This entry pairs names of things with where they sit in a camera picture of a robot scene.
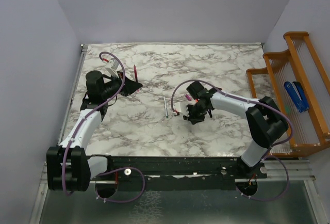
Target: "gray wall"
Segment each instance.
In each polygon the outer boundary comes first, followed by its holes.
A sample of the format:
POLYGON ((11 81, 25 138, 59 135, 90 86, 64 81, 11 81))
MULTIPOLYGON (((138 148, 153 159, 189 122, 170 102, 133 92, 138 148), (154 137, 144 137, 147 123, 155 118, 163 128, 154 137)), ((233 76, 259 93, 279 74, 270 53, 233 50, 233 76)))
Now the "gray wall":
POLYGON ((265 42, 289 0, 59 0, 82 43, 265 42))
MULTIPOLYGON (((266 51, 287 49, 283 34, 302 30, 310 33, 312 43, 330 76, 330 0, 290 0, 269 35, 266 51)), ((316 183, 330 219, 330 149, 310 157, 316 183)))
POLYGON ((79 61, 57 0, 0 0, 0 223, 28 223, 79 61))

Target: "white marble surface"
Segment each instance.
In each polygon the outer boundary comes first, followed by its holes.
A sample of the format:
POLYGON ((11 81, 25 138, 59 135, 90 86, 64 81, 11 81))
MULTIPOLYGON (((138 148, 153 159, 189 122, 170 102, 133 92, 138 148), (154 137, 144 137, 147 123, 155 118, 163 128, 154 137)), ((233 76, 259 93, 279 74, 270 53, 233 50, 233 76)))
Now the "white marble surface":
MULTIPOLYGON (((130 156, 239 156, 251 141, 247 121, 215 110, 202 123, 192 125, 170 111, 174 88, 187 79, 203 79, 224 90, 251 97, 246 69, 265 67, 260 45, 179 45, 102 44, 91 45, 80 75, 65 134, 75 124, 86 92, 85 75, 91 70, 108 74, 98 58, 102 51, 114 53, 124 63, 127 76, 134 80, 137 67, 140 92, 119 96, 99 128, 86 153, 130 156), (163 95, 169 106, 164 116, 163 95)), ((256 88, 263 89, 257 80, 256 88)), ((176 94, 184 101, 187 85, 176 94)))

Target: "wooden frame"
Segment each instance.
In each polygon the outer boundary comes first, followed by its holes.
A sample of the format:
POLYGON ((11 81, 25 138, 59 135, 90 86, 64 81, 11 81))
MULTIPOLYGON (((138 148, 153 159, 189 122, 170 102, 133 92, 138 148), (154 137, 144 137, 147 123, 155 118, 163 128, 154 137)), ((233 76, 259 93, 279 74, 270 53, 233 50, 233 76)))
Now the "wooden frame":
POLYGON ((274 88, 274 92, 277 98, 278 107, 281 112, 286 113, 284 101, 281 96, 281 92, 279 90, 278 82, 276 81, 275 75, 281 71, 281 69, 286 66, 290 65, 293 70, 293 74, 297 81, 299 81, 305 91, 307 101, 310 105, 310 109, 308 111, 311 121, 313 123, 313 127, 316 131, 316 135, 318 138, 319 143, 298 143, 296 142, 295 138, 292 138, 290 143, 290 148, 292 152, 288 153, 273 153, 275 156, 280 157, 304 157, 309 156, 313 153, 319 152, 323 149, 330 147, 330 141, 326 141, 326 138, 330 138, 330 132, 328 126, 325 122, 323 117, 322 111, 318 104, 318 101, 315 97, 315 94, 312 90, 312 87, 309 83, 308 77, 305 73, 303 65, 300 61, 299 55, 297 53, 296 47, 294 46, 293 41, 301 41, 305 42, 308 50, 311 54, 311 57, 317 67, 318 72, 325 84, 325 87, 330 94, 330 80, 320 62, 320 59, 310 41, 309 34, 304 31, 299 32, 287 32, 284 34, 284 39, 288 45, 288 49, 282 52, 273 52, 273 53, 265 53, 263 58, 266 63, 266 68, 261 69, 248 69, 246 71, 249 85, 251 88, 252 97, 256 98, 257 94, 255 91, 252 75, 256 74, 268 74, 274 88))

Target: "wooden rack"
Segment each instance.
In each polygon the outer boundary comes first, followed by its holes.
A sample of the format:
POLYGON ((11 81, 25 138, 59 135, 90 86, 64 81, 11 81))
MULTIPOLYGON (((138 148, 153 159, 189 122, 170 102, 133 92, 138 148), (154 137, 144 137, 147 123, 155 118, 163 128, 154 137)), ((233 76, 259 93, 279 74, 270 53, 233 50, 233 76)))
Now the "wooden rack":
POLYGON ((278 106, 295 129, 295 135, 289 141, 290 149, 284 152, 272 150, 272 154, 282 157, 309 156, 330 147, 330 81, 307 32, 287 32, 284 39, 287 50, 265 53, 266 67, 248 69, 246 73, 254 98, 257 94, 252 75, 269 75, 278 106), (284 89, 285 81, 302 84, 310 106, 308 112, 299 113, 296 110, 284 89))

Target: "red pen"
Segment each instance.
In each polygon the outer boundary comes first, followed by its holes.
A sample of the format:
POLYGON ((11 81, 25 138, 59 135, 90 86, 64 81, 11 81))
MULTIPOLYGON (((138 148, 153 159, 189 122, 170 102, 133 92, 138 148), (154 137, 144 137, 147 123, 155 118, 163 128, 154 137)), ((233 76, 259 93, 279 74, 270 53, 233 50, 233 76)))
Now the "red pen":
POLYGON ((138 81, 138 73, 137 73, 137 71, 136 71, 136 66, 135 66, 135 64, 134 64, 134 75, 135 75, 135 81, 137 82, 138 81))

